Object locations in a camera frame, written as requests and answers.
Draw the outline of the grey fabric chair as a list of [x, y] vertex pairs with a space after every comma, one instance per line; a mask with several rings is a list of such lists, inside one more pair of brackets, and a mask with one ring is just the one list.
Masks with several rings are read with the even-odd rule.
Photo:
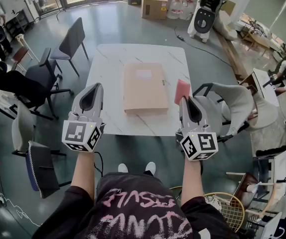
[[69, 61], [73, 70], [79, 77], [79, 73], [75, 68], [72, 58], [78, 50], [79, 46], [82, 46], [85, 56], [87, 60], [89, 60], [85, 45], [85, 31], [83, 27], [82, 17], [77, 18], [77, 20], [72, 24], [72, 26], [68, 29], [65, 37], [62, 39], [60, 44], [54, 49], [51, 54], [51, 59], [53, 60], [66, 60]]

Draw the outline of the beige folder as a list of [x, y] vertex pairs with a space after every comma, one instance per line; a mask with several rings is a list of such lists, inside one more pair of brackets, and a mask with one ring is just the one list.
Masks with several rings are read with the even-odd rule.
[[125, 113], [161, 114], [169, 109], [162, 64], [128, 63], [124, 68], [123, 83]]

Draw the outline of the person's left forearm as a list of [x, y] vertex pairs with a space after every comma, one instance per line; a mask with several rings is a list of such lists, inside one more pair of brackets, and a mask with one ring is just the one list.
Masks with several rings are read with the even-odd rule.
[[95, 193], [95, 156], [90, 152], [79, 152], [71, 186], [85, 190], [94, 200]]

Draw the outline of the yellow rattan chair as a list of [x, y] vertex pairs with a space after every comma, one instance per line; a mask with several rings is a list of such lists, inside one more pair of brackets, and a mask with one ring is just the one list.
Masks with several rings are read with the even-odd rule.
[[205, 194], [202, 189], [187, 195], [183, 186], [170, 190], [181, 190], [180, 207], [195, 239], [239, 239], [237, 231], [243, 224], [245, 210], [236, 197], [222, 192]]

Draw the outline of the brown seat white chair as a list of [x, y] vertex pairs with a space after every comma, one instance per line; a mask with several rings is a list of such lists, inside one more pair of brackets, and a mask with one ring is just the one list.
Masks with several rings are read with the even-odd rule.
[[12, 62], [15, 63], [15, 67], [19, 67], [22, 71], [26, 72], [26, 69], [21, 65], [21, 61], [25, 57], [25, 55], [29, 55], [31, 59], [35, 59], [37, 62], [40, 62], [40, 60], [37, 58], [37, 56], [34, 54], [34, 52], [31, 50], [29, 45], [26, 43], [24, 39], [24, 34], [19, 34], [16, 37], [16, 40], [20, 44], [20, 48], [18, 51], [14, 54], [12, 57]]

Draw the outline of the person's right forearm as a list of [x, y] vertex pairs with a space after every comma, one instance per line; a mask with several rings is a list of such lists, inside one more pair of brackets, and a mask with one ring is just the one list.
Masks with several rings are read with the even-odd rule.
[[181, 205], [184, 205], [192, 198], [202, 197], [203, 195], [201, 164], [199, 161], [189, 161], [186, 157], [182, 182]]

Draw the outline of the light grey shell chair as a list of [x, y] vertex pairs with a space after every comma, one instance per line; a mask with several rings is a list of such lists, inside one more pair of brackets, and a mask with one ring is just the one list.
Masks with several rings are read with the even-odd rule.
[[253, 100], [257, 113], [253, 119], [249, 120], [249, 131], [266, 128], [273, 124], [278, 118], [277, 107], [266, 101], [260, 93], [255, 93]]

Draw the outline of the person's right white shoe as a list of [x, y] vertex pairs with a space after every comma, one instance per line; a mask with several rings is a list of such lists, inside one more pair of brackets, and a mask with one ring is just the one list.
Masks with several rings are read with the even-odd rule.
[[144, 174], [154, 176], [155, 172], [156, 172], [156, 164], [154, 162], [149, 162], [146, 165]]

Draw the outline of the white top wooden table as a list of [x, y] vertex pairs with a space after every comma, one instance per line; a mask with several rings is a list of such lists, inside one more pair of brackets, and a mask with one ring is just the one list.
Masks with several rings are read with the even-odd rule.
[[258, 90], [258, 93], [261, 94], [267, 102], [271, 103], [275, 107], [279, 107], [280, 104], [273, 85], [267, 85], [269, 80], [270, 78], [266, 71], [254, 68], [253, 72], [240, 82], [240, 85], [254, 86]]

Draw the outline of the white metal frame table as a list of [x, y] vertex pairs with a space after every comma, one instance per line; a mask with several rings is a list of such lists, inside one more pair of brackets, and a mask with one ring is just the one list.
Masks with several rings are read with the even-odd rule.
[[286, 194], [286, 151], [253, 158], [254, 176], [262, 183], [276, 183], [273, 203]]

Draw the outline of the pink sponge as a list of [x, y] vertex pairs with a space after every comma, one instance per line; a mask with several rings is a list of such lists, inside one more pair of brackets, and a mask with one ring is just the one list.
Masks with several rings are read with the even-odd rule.
[[179, 103], [183, 97], [188, 99], [189, 94], [190, 94], [190, 84], [184, 82], [181, 79], [178, 79], [177, 85], [176, 85], [174, 103], [179, 105]]

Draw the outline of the clear water jug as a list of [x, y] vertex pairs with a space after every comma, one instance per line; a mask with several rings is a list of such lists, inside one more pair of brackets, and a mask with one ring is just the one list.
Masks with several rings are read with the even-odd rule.
[[182, 13], [182, 1], [172, 0], [170, 2], [169, 8], [167, 10], [167, 18], [169, 19], [179, 19]]
[[181, 14], [179, 16], [182, 20], [190, 20], [195, 11], [195, 5], [192, 0], [184, 0], [182, 3]]

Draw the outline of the dark chair with checkered edge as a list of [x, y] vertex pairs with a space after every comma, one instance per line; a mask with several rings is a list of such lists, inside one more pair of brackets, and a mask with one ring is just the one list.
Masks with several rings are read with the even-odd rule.
[[51, 196], [61, 187], [71, 184], [71, 181], [58, 182], [52, 160], [53, 155], [65, 156], [40, 143], [28, 142], [28, 152], [25, 156], [28, 177], [32, 189], [39, 192], [42, 199]]

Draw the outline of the black office chair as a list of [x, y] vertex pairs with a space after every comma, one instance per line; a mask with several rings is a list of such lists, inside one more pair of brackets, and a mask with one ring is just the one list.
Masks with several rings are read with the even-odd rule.
[[46, 48], [40, 64], [29, 67], [25, 74], [15, 69], [16, 63], [8, 71], [7, 64], [0, 61], [0, 90], [13, 93], [32, 114], [48, 120], [58, 120], [51, 96], [65, 92], [72, 96], [74, 92], [71, 89], [59, 88], [57, 80], [62, 80], [62, 76], [54, 73], [49, 62], [50, 51], [50, 48]]

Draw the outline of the person's black printed shirt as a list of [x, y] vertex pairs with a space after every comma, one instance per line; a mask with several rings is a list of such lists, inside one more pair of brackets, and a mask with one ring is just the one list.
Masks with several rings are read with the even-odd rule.
[[109, 173], [97, 193], [71, 186], [32, 239], [239, 239], [203, 197], [179, 206], [150, 175]]

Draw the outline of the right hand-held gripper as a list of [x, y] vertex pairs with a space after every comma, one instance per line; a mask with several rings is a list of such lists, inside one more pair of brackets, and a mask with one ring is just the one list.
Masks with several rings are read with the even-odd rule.
[[179, 102], [181, 127], [175, 133], [178, 150], [189, 161], [207, 160], [218, 152], [216, 132], [207, 119], [208, 98], [185, 97]]

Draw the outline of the white robot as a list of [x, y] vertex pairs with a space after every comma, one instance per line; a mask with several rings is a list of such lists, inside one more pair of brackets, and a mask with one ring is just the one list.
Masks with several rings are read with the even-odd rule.
[[195, 11], [187, 33], [191, 38], [198, 36], [203, 43], [209, 38], [216, 16], [226, 0], [197, 0]]

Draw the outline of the wooden plank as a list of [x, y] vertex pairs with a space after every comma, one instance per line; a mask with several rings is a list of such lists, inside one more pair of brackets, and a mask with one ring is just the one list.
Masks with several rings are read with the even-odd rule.
[[248, 74], [233, 43], [230, 40], [226, 40], [218, 31], [214, 30], [214, 32], [216, 33], [216, 36], [218, 37], [227, 55], [228, 61], [233, 69], [236, 79], [239, 81], [244, 80]]

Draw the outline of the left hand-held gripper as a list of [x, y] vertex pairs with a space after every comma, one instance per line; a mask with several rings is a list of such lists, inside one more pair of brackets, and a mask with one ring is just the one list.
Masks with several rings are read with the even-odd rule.
[[103, 134], [100, 117], [104, 89], [101, 83], [86, 87], [74, 99], [68, 119], [63, 123], [62, 142], [73, 151], [93, 152]]

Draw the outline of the brown wooden stool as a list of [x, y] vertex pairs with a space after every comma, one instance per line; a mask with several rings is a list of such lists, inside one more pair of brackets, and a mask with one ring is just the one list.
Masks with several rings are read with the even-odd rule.
[[258, 180], [250, 173], [226, 172], [226, 175], [232, 179], [240, 179], [234, 196], [247, 210], [258, 191]]

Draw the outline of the large cardboard box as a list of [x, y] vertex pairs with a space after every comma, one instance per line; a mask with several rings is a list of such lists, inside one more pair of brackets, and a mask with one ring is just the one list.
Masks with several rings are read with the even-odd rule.
[[142, 0], [142, 18], [166, 19], [168, 0]]

